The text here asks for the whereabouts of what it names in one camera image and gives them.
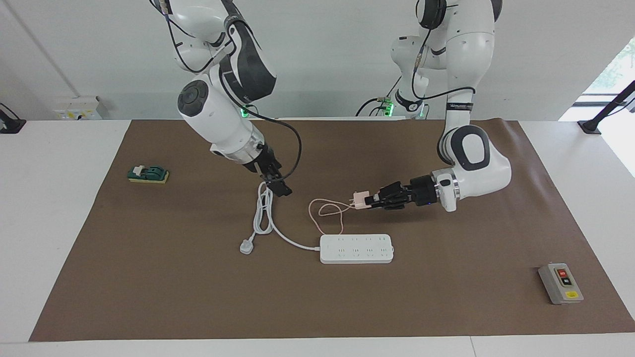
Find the window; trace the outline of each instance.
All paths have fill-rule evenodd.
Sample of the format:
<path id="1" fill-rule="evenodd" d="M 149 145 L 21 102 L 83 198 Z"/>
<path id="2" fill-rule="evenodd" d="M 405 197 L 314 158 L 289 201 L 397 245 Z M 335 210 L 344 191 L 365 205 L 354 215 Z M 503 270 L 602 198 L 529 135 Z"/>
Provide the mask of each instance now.
<path id="1" fill-rule="evenodd" d="M 615 59 L 599 75 L 599 77 L 584 91 L 584 95 L 620 93 L 635 78 L 635 38 L 617 54 Z"/>

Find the power socket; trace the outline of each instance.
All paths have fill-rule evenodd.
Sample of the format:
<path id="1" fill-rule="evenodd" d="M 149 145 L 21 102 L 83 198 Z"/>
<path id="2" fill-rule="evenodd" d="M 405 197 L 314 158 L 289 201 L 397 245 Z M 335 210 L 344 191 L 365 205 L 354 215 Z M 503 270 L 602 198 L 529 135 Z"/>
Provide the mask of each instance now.
<path id="1" fill-rule="evenodd" d="M 60 120 L 102 120 L 106 113 L 97 97 L 56 98 L 53 108 Z"/>
<path id="2" fill-rule="evenodd" d="M 388 234 L 325 234 L 319 246 L 324 264 L 388 264 L 394 256 Z"/>

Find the pink cable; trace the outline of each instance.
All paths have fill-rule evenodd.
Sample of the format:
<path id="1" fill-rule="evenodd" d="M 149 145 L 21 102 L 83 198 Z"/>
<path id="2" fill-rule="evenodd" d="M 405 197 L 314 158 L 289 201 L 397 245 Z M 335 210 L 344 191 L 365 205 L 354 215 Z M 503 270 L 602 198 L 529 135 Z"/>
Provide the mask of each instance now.
<path id="1" fill-rule="evenodd" d="M 341 226 L 341 230 L 338 234 L 342 234 L 344 233 L 344 212 L 350 210 L 351 208 L 354 208 L 352 205 L 348 205 L 346 203 L 342 203 L 342 202 L 338 202 L 338 201 L 331 201 L 330 199 L 323 199 L 323 198 L 316 198 L 313 201 L 311 201 L 311 203 L 309 203 L 309 217 L 311 218 L 311 220 L 313 221 L 313 223 L 315 223 L 318 231 L 320 231 L 320 233 L 322 234 L 326 234 L 324 233 L 324 231 L 322 231 L 322 229 L 320 228 L 318 222 L 315 220 L 315 218 L 313 218 L 313 213 L 311 213 L 311 206 L 318 201 L 322 201 L 322 202 L 328 202 L 322 205 L 322 207 L 319 208 L 319 210 L 317 211 L 317 215 L 319 215 L 320 217 L 326 217 L 326 216 L 332 216 L 332 215 L 340 215 L 340 226 Z M 322 211 L 324 210 L 324 208 L 329 207 L 329 206 L 333 206 L 335 208 L 337 208 L 337 212 L 331 212 L 331 213 L 322 213 Z"/>

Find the black stand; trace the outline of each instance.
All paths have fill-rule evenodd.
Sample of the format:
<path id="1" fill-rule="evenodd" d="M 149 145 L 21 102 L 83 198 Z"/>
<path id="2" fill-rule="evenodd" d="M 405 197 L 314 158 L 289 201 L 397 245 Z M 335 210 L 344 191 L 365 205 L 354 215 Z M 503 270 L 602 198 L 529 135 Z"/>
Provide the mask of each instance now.
<path id="1" fill-rule="evenodd" d="M 11 119 L 3 111 L 0 111 L 0 121 L 6 126 L 6 128 L 0 129 L 0 134 L 17 134 L 27 123 L 26 120 Z"/>
<path id="2" fill-rule="evenodd" d="M 607 117 L 607 115 L 611 114 L 626 98 L 629 97 L 635 91 L 635 81 L 631 82 L 625 90 L 623 90 L 620 94 L 613 99 L 602 111 L 593 119 L 587 121 L 579 121 L 578 125 L 582 128 L 586 134 L 593 135 L 601 135 L 602 133 L 598 130 L 598 125 L 600 122 Z"/>

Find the white wall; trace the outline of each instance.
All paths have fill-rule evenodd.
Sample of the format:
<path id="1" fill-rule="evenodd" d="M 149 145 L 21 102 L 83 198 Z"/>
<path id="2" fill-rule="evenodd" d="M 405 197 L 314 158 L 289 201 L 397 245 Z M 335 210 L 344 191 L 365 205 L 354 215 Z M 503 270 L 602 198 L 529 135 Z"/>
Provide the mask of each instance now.
<path id="1" fill-rule="evenodd" d="M 22 119 L 55 119 L 53 112 L 11 72 L 2 58 L 0 58 L 0 103 L 7 105 Z M 11 116 L 5 108 L 0 110 Z"/>
<path id="2" fill-rule="evenodd" d="M 81 95 L 99 95 L 110 118 L 178 117 L 175 99 L 191 75 L 173 63 L 164 20 L 146 0 L 0 0 L 0 16 L 3 2 L 28 31 L 0 21 L 0 65 L 46 105 L 72 94 L 61 72 Z M 399 76 L 392 41 L 418 32 L 415 0 L 236 4 L 278 72 L 274 94 L 257 103 L 270 116 L 354 114 Z M 558 120 L 634 34 L 631 0 L 507 0 L 474 117 Z M 36 63 L 47 56 L 60 71 Z M 431 81 L 428 93 L 446 89 L 442 74 Z M 431 104 L 431 117 L 442 117 L 444 100 Z"/>

